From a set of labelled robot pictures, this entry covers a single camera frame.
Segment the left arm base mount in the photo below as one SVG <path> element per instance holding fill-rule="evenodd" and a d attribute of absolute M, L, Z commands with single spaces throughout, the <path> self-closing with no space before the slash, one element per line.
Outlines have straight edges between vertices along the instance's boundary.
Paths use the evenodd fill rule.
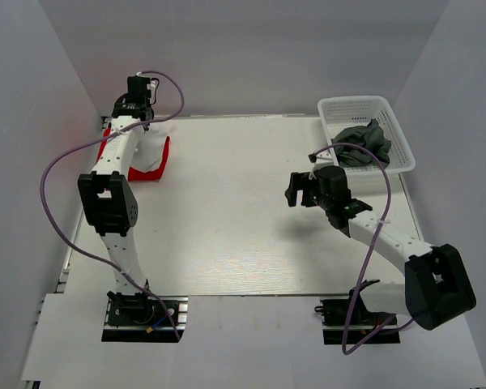
<path fill-rule="evenodd" d="M 171 344 L 183 336 L 188 298 L 158 302 L 145 294 L 109 292 L 101 341 L 104 343 Z"/>

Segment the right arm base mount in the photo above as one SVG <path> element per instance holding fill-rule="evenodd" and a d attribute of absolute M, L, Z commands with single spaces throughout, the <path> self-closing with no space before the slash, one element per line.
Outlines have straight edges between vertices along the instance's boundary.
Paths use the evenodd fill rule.
<path fill-rule="evenodd" d="M 348 292 L 348 295 L 324 297 L 320 300 L 319 304 L 314 307 L 314 313 L 320 315 L 322 318 L 322 337 L 324 345 L 342 344 L 343 327 L 351 299 L 352 290 Z M 389 317 L 389 313 L 368 310 L 361 295 L 359 295 L 350 321 L 347 344 L 355 345 L 359 340 L 379 327 Z M 399 333 L 395 330 L 397 324 L 397 319 L 394 318 L 377 335 L 368 340 L 366 344 L 400 344 Z"/>

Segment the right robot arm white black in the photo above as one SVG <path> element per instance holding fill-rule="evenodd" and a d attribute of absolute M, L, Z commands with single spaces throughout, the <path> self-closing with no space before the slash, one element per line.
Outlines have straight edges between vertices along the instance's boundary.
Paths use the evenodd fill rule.
<path fill-rule="evenodd" d="M 357 322 L 368 323 L 378 313 L 401 314 L 432 330 L 476 307 L 458 250 L 421 241 L 383 220 L 370 205 L 352 197 L 342 168 L 292 173 L 285 197 L 289 207 L 321 208 L 333 228 L 367 245 L 403 275 L 401 284 L 361 282 L 358 297 L 349 303 Z"/>

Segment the white t shirt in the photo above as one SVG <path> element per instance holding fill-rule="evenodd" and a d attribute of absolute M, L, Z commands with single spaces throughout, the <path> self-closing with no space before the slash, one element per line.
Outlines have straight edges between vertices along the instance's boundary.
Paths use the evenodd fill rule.
<path fill-rule="evenodd" d="M 171 124 L 151 124 L 139 141 L 130 167 L 142 173 L 157 170 L 164 159 L 164 145 L 176 127 Z"/>

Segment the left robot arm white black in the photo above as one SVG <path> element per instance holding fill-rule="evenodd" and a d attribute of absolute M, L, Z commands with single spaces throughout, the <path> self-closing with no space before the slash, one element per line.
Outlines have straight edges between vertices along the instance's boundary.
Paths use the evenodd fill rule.
<path fill-rule="evenodd" d="M 137 200 L 127 180 L 130 164 L 147 125 L 130 125 L 153 118 L 151 79 L 141 75 L 127 79 L 127 93 L 114 104 L 108 138 L 90 173 L 78 178 L 86 220 L 100 236 L 109 261 L 115 266 L 112 298 L 134 296 L 147 284 L 134 244 L 139 216 Z"/>

